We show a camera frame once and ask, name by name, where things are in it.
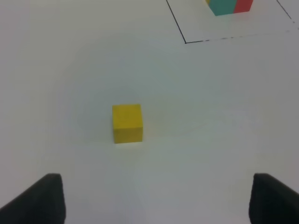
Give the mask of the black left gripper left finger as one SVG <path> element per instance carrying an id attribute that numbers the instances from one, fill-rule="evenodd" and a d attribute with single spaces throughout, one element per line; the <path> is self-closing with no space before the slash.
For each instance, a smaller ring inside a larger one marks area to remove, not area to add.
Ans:
<path id="1" fill-rule="evenodd" d="M 66 220 L 63 181 L 47 174 L 0 209 L 2 224 L 63 224 Z"/>

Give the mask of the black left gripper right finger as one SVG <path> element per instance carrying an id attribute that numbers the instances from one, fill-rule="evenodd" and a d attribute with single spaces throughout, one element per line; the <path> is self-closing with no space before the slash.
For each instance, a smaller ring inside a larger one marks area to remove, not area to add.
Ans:
<path id="1" fill-rule="evenodd" d="M 299 194 L 269 174 L 254 174 L 249 220 L 252 224 L 297 224 Z"/>

